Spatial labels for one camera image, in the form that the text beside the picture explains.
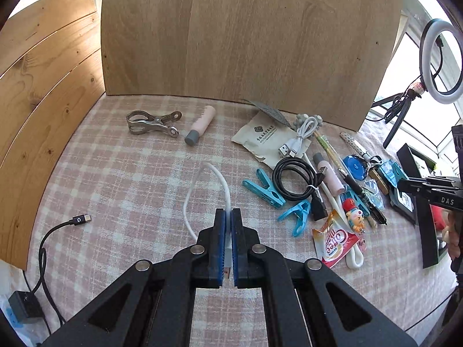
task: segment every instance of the silver screw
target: silver screw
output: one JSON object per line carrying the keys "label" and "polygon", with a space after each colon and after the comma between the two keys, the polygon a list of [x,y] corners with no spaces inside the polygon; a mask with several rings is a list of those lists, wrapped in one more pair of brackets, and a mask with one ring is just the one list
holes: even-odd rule
{"label": "silver screw", "polygon": [[190,252],[193,253],[193,254],[201,254],[201,253],[204,253],[205,249],[202,245],[193,245],[191,248],[190,248]]}
{"label": "silver screw", "polygon": [[267,250],[267,247],[265,245],[262,245],[262,244],[254,244],[252,246],[252,251],[254,253],[264,253],[265,251]]}
{"label": "silver screw", "polygon": [[321,261],[316,259],[316,258],[311,258],[311,259],[307,260],[307,267],[310,270],[320,270],[321,265],[322,265]]}
{"label": "silver screw", "polygon": [[150,268],[150,262],[147,261],[146,259],[141,259],[135,264],[135,268],[138,271],[146,271]]}

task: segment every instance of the plaid tablecloth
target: plaid tablecloth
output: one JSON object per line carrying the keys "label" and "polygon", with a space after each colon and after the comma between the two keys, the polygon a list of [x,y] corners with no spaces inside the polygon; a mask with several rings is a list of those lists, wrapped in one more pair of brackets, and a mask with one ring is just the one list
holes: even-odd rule
{"label": "plaid tablecloth", "polygon": [[[183,138],[207,104],[216,108],[217,116],[198,145],[189,147]],[[130,134],[126,114],[133,110],[153,115],[181,111],[182,119],[174,123],[180,137],[174,139],[162,132]],[[166,260],[193,244],[181,208],[202,161],[209,161],[223,173],[230,186],[232,207],[241,209],[244,225],[255,228],[263,243],[290,259],[314,257],[311,227],[320,223],[311,222],[302,236],[293,238],[295,222],[278,223],[276,217],[281,211],[241,184],[245,178],[257,181],[259,167],[271,173],[242,146],[230,141],[256,113],[253,106],[227,101],[104,95],[71,138],[48,182],[30,244],[29,281],[35,284],[38,280],[36,257],[43,235],[74,215],[90,213],[93,220],[84,226],[62,228],[46,243],[48,287],[66,319],[135,261]],[[342,130],[331,124],[321,128],[341,155],[352,154],[339,138]],[[386,134],[382,123],[365,123],[359,133],[354,133],[371,153],[388,158],[403,142],[397,138],[385,151],[381,142]],[[315,141],[309,147],[309,156],[317,151],[322,149]],[[215,209],[224,206],[217,179],[203,172],[188,206],[193,230],[212,226]],[[389,206],[384,214],[387,226],[367,232],[363,266],[350,270],[342,260],[334,271],[406,329],[450,293],[455,277],[448,257],[432,268],[422,269],[419,231]],[[230,278],[219,290],[197,291],[192,346],[267,345],[260,290],[236,289],[232,283]],[[56,315],[42,291],[38,297],[52,329],[56,329]],[[429,322],[422,322],[409,333],[416,336],[430,327]]]}

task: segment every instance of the blue round object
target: blue round object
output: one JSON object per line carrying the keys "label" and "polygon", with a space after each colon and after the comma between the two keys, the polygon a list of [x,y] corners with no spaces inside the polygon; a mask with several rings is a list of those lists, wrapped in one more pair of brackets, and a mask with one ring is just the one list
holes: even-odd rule
{"label": "blue round object", "polygon": [[354,179],[361,181],[367,178],[367,165],[364,159],[356,155],[349,155],[343,159],[343,162]]}

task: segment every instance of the hand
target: hand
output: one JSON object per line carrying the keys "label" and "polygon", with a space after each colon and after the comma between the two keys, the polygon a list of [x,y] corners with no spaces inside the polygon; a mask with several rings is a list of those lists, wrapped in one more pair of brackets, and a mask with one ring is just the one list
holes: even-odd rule
{"label": "hand", "polygon": [[460,256],[460,247],[458,243],[460,236],[455,231],[455,212],[453,211],[442,211],[442,218],[445,221],[447,227],[442,230],[442,238],[448,244],[449,256],[452,260]]}

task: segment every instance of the cartoon figurine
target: cartoon figurine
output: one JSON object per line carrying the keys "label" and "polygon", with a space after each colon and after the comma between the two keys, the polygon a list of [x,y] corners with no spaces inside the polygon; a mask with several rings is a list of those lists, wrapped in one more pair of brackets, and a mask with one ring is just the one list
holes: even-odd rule
{"label": "cartoon figurine", "polygon": [[355,205],[355,201],[352,198],[346,198],[343,202],[343,209],[346,212],[350,228],[358,234],[363,234],[365,232],[363,212]]}

